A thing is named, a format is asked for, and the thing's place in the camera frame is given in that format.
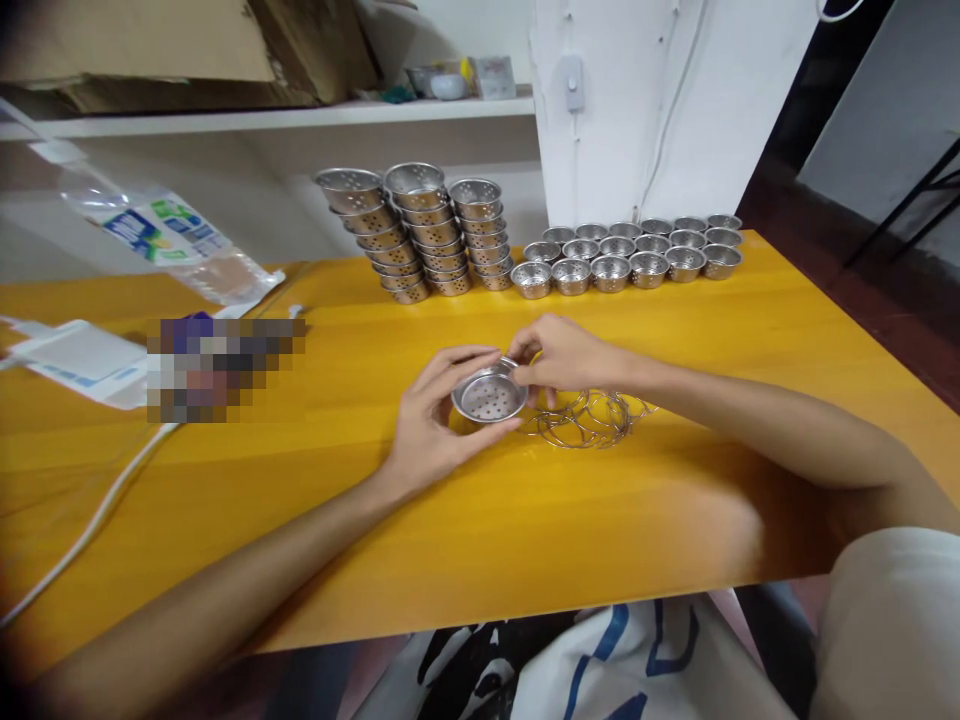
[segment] black chair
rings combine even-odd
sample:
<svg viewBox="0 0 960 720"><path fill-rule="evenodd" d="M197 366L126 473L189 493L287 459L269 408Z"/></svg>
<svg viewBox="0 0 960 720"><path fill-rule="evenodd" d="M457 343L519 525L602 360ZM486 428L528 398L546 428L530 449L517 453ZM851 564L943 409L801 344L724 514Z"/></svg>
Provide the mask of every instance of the black chair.
<svg viewBox="0 0 960 720"><path fill-rule="evenodd" d="M876 242L877 238L883 235L893 223L896 222L904 210L906 210L910 203L917 199L920 193L929 192L931 190L960 190L960 170L954 170L953 172L947 173L943 177L940 177L940 173L953 162L953 159L960 155L960 138L957 138L953 141L953 144L947 149L943 156L936 162L936 164L930 168L930 171L923 176L923 179L920 180L916 185L914 185L913 190L911 190L907 196L897 205L893 212L891 212L887 217L883 219L883 222L877 226L877 229L870 233L870 236L860 243L860 247L857 248L856 252L850 256L850 258L843 264L844 269L853 265L860 257ZM914 235L912 238L907 240L893 257L890 258L890 262L894 262L903 256L904 253L909 251L911 248L916 246L918 242L923 240L931 230L933 230L937 225L943 222L950 214L960 207L960 193L947 203L940 212L934 215L933 219L930 220L926 225L920 228L919 232Z"/></svg>

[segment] wall switch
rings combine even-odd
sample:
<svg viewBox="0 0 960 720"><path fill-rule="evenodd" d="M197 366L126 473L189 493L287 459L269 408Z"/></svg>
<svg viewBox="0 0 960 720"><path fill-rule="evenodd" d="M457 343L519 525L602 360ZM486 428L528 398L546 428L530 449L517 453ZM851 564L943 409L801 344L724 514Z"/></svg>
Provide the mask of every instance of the wall switch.
<svg viewBox="0 0 960 720"><path fill-rule="evenodd" d="M580 112L586 104L583 94L583 62L579 55L563 55L560 58L560 76L567 97L567 110Z"/></svg>

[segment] dark floor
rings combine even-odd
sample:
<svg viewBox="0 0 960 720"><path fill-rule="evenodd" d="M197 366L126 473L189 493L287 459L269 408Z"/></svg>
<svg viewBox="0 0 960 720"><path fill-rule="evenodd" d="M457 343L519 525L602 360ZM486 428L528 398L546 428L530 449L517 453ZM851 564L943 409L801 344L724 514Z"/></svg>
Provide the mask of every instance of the dark floor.
<svg viewBox="0 0 960 720"><path fill-rule="evenodd" d="M874 225L761 161L738 215L894 357L960 413L960 282L936 258L883 237L850 270L841 265Z"/></svg>

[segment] hand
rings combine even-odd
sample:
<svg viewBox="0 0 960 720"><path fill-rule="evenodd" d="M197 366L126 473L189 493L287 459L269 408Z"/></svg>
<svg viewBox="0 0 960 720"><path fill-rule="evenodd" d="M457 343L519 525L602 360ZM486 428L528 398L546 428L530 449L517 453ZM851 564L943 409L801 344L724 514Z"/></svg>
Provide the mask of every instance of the hand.
<svg viewBox="0 0 960 720"><path fill-rule="evenodd" d="M532 365L534 356L543 352ZM528 405L535 405L540 387L547 405L556 406L557 390L621 389L637 355L591 335L569 318L547 313L523 328L510 343L507 356L520 367L513 371L519 385L530 385Z"/></svg>
<svg viewBox="0 0 960 720"><path fill-rule="evenodd" d="M499 359L500 351L489 345L461 345L434 355L403 393L393 448L377 475L404 496L417 494L520 427L520 418L486 425L471 435L447 427L453 388Z"/></svg>

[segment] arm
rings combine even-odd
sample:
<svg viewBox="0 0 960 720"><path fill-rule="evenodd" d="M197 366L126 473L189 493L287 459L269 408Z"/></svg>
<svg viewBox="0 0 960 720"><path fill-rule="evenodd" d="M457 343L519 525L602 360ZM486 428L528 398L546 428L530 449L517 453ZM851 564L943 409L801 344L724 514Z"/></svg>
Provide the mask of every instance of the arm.
<svg viewBox="0 0 960 720"><path fill-rule="evenodd" d="M730 435L809 482L838 491L835 507L848 540L898 525L960 532L960 514L910 450L834 405L635 355L554 315L521 330L509 355L529 362L541 350L536 363L515 371L517 382L609 388Z"/></svg>
<svg viewBox="0 0 960 720"><path fill-rule="evenodd" d="M136 718L211 672L341 551L516 429L518 419L461 437L446 426L453 387L499 357L486 346L438 353L404 393L377 472L138 610L42 676L36 696L57 718Z"/></svg>

